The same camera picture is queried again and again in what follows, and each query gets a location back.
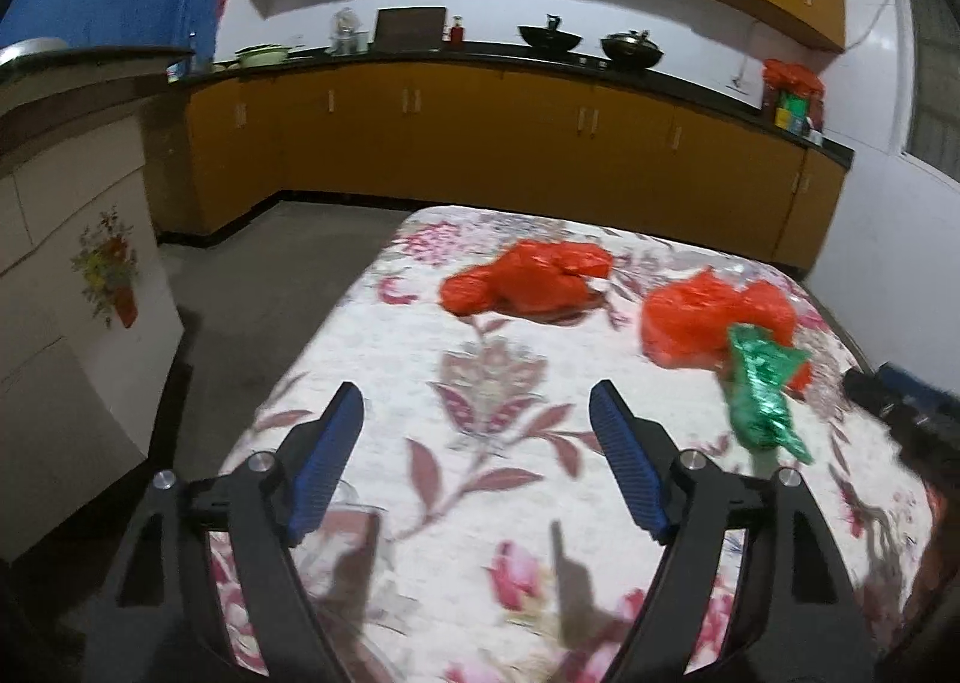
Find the flower wall sticker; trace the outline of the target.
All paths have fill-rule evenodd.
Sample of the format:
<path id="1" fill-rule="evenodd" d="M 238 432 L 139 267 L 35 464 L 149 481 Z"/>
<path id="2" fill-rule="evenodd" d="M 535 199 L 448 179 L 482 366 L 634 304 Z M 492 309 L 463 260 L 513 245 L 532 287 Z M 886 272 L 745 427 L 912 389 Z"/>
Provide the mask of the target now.
<path id="1" fill-rule="evenodd" d="M 139 317 L 135 285 L 139 255 L 132 243 L 132 225 L 116 206 L 99 213 L 78 236 L 78 252 L 70 257 L 73 272 L 82 277 L 82 295 L 96 319 L 107 329 L 119 323 L 130 329 Z"/>

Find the green plastic wrapper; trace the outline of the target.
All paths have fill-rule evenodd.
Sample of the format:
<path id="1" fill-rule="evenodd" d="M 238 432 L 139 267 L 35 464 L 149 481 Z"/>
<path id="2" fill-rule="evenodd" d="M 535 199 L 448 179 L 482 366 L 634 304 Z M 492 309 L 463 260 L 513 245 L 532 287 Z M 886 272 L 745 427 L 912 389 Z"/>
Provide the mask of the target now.
<path id="1" fill-rule="evenodd" d="M 814 462 L 796 433 L 786 387 L 807 363 L 807 353 L 785 347 L 755 324 L 732 324 L 729 341 L 729 420 L 737 441 L 750 452 L 784 449 L 801 464 Z"/>

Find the green pot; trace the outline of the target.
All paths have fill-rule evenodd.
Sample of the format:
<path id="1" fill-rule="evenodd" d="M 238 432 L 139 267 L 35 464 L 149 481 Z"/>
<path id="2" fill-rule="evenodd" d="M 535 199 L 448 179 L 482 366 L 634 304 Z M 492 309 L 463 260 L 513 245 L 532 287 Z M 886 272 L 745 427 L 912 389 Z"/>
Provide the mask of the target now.
<path id="1" fill-rule="evenodd" d="M 236 51 L 236 61 L 240 68 L 268 68 L 285 64 L 290 57 L 290 46 L 264 43 L 246 46 Z"/>

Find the small orange plastic bag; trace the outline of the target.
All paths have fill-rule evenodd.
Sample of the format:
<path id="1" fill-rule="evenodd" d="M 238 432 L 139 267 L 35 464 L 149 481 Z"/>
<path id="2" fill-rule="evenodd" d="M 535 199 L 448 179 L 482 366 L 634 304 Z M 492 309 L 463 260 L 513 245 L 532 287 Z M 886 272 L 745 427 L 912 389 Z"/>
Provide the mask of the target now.
<path id="1" fill-rule="evenodd" d="M 489 311 L 558 316 L 589 305 L 590 280 L 605 280 L 612 269 L 612 254 L 592 243 L 517 241 L 490 264 L 444 280 L 439 303 L 454 316 Z"/>

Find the black wok with lid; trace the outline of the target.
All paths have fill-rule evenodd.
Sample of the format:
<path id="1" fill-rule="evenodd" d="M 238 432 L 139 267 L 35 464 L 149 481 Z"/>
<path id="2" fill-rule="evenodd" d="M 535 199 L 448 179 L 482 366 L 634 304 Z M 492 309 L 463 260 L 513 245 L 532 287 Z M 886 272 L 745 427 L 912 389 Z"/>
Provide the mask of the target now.
<path id="1" fill-rule="evenodd" d="M 601 39 L 601 48 L 612 68 L 632 73 L 658 66 L 664 56 L 661 48 L 649 39 L 647 30 L 605 35 Z"/>

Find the red bag over containers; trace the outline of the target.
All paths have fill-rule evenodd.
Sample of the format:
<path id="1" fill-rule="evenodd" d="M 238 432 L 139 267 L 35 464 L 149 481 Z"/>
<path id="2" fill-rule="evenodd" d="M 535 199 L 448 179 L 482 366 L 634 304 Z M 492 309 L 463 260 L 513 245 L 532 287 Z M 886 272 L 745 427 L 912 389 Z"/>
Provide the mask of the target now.
<path id="1" fill-rule="evenodd" d="M 822 133 L 825 87 L 817 74 L 797 62 L 766 59 L 761 77 L 761 116 L 794 136 Z"/>

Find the glass jar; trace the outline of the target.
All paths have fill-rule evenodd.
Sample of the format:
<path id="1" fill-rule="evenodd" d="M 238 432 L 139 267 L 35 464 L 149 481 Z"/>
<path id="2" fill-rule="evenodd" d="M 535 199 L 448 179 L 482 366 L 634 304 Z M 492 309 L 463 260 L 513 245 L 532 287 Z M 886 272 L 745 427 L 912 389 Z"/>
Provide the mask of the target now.
<path id="1" fill-rule="evenodd" d="M 370 34 L 363 29 L 361 20 L 350 9 L 343 7 L 332 17 L 331 48 L 332 56 L 364 55 L 370 48 Z"/>

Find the dark cutting board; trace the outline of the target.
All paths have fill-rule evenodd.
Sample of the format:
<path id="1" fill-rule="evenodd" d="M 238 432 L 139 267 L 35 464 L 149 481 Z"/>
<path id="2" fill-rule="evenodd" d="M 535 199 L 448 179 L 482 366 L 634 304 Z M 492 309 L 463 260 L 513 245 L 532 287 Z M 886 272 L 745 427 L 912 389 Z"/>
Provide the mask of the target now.
<path id="1" fill-rule="evenodd" d="M 382 7 L 377 11 L 376 53 L 438 51 L 443 48 L 446 7 Z"/>

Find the lower wooden kitchen cabinets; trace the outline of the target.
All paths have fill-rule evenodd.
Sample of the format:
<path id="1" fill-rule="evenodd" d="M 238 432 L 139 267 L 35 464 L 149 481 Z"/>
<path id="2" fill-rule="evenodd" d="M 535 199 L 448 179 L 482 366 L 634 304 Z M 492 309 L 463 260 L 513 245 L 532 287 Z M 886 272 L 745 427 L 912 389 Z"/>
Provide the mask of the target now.
<path id="1" fill-rule="evenodd" d="M 569 218 L 805 272 L 853 166 L 750 108 L 508 51 L 319 58 L 172 84 L 143 121 L 161 233 L 213 240 L 283 197 Z"/>

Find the red bottle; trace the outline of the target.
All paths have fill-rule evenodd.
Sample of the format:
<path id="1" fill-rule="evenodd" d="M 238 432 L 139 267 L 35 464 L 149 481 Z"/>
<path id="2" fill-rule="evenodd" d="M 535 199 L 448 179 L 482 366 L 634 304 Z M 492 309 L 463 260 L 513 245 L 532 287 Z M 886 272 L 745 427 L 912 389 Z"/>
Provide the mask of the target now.
<path id="1" fill-rule="evenodd" d="M 449 27 L 448 45 L 453 50 L 462 50 L 464 48 L 464 34 L 466 29 L 462 25 L 462 17 L 455 16 L 452 19 L 452 25 Z"/>

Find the barred window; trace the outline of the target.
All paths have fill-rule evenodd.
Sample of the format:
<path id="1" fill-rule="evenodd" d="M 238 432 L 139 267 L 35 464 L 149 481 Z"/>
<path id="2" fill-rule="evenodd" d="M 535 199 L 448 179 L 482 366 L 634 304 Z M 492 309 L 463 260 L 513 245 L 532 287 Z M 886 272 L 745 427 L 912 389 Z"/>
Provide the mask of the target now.
<path id="1" fill-rule="evenodd" d="M 896 148 L 958 183 L 958 20 L 947 0 L 895 0 Z"/>

